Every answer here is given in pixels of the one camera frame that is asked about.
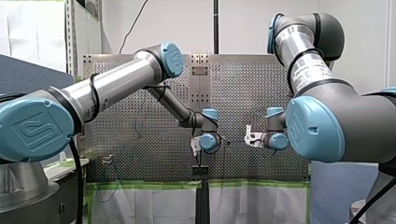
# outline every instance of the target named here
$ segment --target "blue joint cap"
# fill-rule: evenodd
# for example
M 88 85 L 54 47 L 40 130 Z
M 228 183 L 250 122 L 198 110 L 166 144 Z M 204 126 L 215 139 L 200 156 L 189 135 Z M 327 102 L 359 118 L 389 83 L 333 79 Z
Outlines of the blue joint cap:
M 199 145 L 204 151 L 210 152 L 218 145 L 218 140 L 210 133 L 205 133 L 199 140 Z
M 387 87 L 384 90 L 382 90 L 382 92 L 390 92 L 396 94 L 396 87 Z
M 219 120 L 219 111 L 217 109 L 213 109 L 213 108 L 203 109 L 202 114 L 210 119 Z
M 285 110 L 282 107 L 269 107 L 267 109 L 267 118 L 271 118 L 283 112 L 285 112 Z
M 275 45 L 275 40 L 274 40 L 274 35 L 275 35 L 275 28 L 277 21 L 279 18 L 281 18 L 282 15 L 276 15 L 274 16 L 271 21 L 270 21 L 270 26 L 268 29 L 268 42 L 267 42 L 267 53 L 269 54 L 274 54 L 274 45 Z
M 321 101 L 300 96 L 288 104 L 286 125 L 291 146 L 304 159 L 340 161 L 345 152 L 345 137 L 332 111 Z
M 283 150 L 288 147 L 289 139 L 283 133 L 275 133 L 270 138 L 270 148 L 273 150 Z
M 21 98 L 0 106 L 0 158 L 43 161 L 60 153 L 74 133 L 61 105 L 43 98 Z
M 174 43 L 161 44 L 161 59 L 166 77 L 179 77 L 183 73 L 183 55 Z

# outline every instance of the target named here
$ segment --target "perforated metal panel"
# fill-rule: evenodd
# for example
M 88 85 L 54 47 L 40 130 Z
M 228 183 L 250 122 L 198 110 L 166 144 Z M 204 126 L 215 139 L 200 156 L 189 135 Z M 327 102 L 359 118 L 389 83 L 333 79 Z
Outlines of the perforated metal panel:
M 88 77 L 126 63 L 132 55 L 86 55 L 84 59 L 84 77 Z M 188 63 L 181 77 L 168 79 L 165 84 L 189 106 Z M 88 179 L 191 179 L 190 135 L 190 130 L 178 127 L 172 115 L 147 91 L 135 92 L 102 112 L 87 128 L 87 144 L 95 147 Z M 102 163 L 102 158 L 108 155 L 114 156 L 117 169 L 106 171 L 108 165 Z
M 307 162 L 291 148 L 274 154 L 269 149 L 248 147 L 243 140 L 247 124 L 252 124 L 254 132 L 262 132 L 266 109 L 285 107 L 290 100 L 286 72 L 276 59 L 210 55 L 209 63 L 205 62 L 209 73 L 196 81 L 197 75 L 191 74 L 196 63 L 191 57 L 185 55 L 183 75 L 167 84 L 187 106 L 195 100 L 219 110 L 219 133 L 229 145 L 223 144 L 217 154 L 209 156 L 209 177 L 308 180 Z M 87 55 L 84 60 L 84 77 L 88 77 L 128 62 L 132 55 Z M 191 98 L 197 92 L 190 87 L 206 89 L 209 101 L 202 99 L 201 103 L 201 99 Z M 87 145 L 95 148 L 89 181 L 191 179 L 190 140 L 191 130 L 178 127 L 151 95 L 138 91 L 101 113 L 87 127 Z M 110 154 L 114 155 L 118 174 L 115 169 L 105 172 L 107 165 L 102 164 L 102 158 Z
M 307 180 L 307 162 L 292 148 L 274 153 L 244 143 L 247 124 L 264 131 L 266 109 L 286 108 L 288 92 L 286 71 L 272 56 L 210 56 L 210 103 L 219 110 L 219 133 L 229 141 L 210 157 L 211 178 Z

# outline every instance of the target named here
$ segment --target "black ring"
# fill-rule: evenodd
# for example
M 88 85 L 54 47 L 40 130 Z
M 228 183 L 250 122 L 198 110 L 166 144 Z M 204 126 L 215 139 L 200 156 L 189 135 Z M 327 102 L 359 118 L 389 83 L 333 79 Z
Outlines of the black ring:
M 97 75 L 99 75 L 99 74 L 96 73 L 96 74 L 92 74 L 92 75 L 90 76 L 90 87 L 91 87 L 91 91 L 92 91 L 92 93 L 93 93 L 93 97 L 95 98 L 95 99 L 94 99 L 94 101 L 95 101 L 95 110 L 93 111 L 92 117 L 91 117 L 90 119 L 88 119 L 88 120 L 85 121 L 86 123 L 91 122 L 91 121 L 93 121 L 94 119 L 96 119 L 96 117 L 99 115 L 99 111 L 100 111 L 99 93 L 98 93 L 98 90 L 97 90 L 97 89 L 95 88 L 95 86 L 94 86 L 94 79 L 95 79 L 95 77 L 96 77 Z
M 293 87 L 291 86 L 291 69 L 293 68 L 294 64 L 301 58 L 303 57 L 305 54 L 307 53 L 317 53 L 320 57 L 323 58 L 323 52 L 320 49 L 306 49 L 304 51 L 301 51 L 300 53 L 298 53 L 294 58 L 293 61 L 291 61 L 290 65 L 289 65 L 289 69 L 288 69 L 288 85 L 289 85 L 289 89 L 291 91 L 291 93 L 294 94 L 293 91 Z
M 317 47 L 320 40 L 320 32 L 321 32 L 321 20 L 318 13 L 314 13 L 315 16 L 315 40 L 314 46 Z
M 353 86 L 350 85 L 348 82 L 341 80 L 341 79 L 336 79 L 336 78 L 329 78 L 329 79 L 323 79 L 323 80 L 319 80 L 313 83 L 310 83 L 309 85 L 305 86 L 304 88 L 302 88 L 299 92 L 297 92 L 297 94 L 295 95 L 295 97 L 301 96 L 303 95 L 306 91 L 316 87 L 316 86 L 320 86 L 323 84 L 328 84 L 328 83 L 340 83 L 340 84 L 345 84 L 349 87 L 351 87 L 353 89 Z
M 50 95 L 52 95 L 66 110 L 70 113 L 72 116 L 72 119 L 75 124 L 75 131 L 78 130 L 80 131 L 82 129 L 81 121 L 78 117 L 78 114 L 75 110 L 75 108 L 70 104 L 70 102 L 57 90 L 49 87 L 43 91 L 46 91 Z
M 276 22 L 277 22 L 277 19 L 276 19 L 276 17 L 279 17 L 279 18 L 281 18 L 281 17 L 283 17 L 284 15 L 282 14 L 282 13 L 277 13 L 275 16 L 274 16 L 274 20 L 273 20 L 273 23 L 272 23 L 272 27 L 273 27 L 273 52 L 274 52 L 274 54 L 275 54 L 275 56 L 276 56 L 276 58 L 277 58 L 277 61 L 280 63 L 280 64 L 282 64 L 282 66 L 284 66 L 284 64 L 282 63 L 282 61 L 280 60 L 280 57 L 279 57 L 279 55 L 277 54 L 277 51 L 276 51 L 276 34 L 275 34 L 275 29 L 276 29 Z
M 151 54 L 155 58 L 155 60 L 158 62 L 158 64 L 161 67 L 161 81 L 166 80 L 166 78 L 165 78 L 166 70 L 165 70 L 165 67 L 163 66 L 163 61 L 161 60 L 161 58 L 149 49 L 141 49 L 140 51 L 145 51 L 145 52 Z

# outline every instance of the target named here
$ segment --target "logo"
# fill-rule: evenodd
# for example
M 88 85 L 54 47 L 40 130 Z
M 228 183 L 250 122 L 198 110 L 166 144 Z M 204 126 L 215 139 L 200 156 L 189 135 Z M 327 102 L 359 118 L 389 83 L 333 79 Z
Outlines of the logo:
M 178 53 L 178 50 L 175 49 L 170 53 L 171 56 L 171 62 L 176 66 L 180 67 L 181 66 L 181 58 L 180 54 Z
M 63 136 L 49 112 L 41 112 L 12 125 L 14 132 L 31 151 L 37 151 Z
M 290 138 L 294 141 L 297 145 L 297 142 L 300 140 L 300 133 L 303 130 L 303 125 L 301 124 L 299 118 L 296 114 L 291 115 L 291 121 L 288 127 Z

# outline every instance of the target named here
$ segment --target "black rod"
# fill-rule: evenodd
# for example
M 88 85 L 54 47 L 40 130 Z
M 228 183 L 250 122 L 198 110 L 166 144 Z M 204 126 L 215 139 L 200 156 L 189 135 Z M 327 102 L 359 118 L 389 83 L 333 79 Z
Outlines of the black rod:
M 215 37 L 215 54 L 219 54 L 219 0 L 213 0 L 214 3 L 214 37 Z

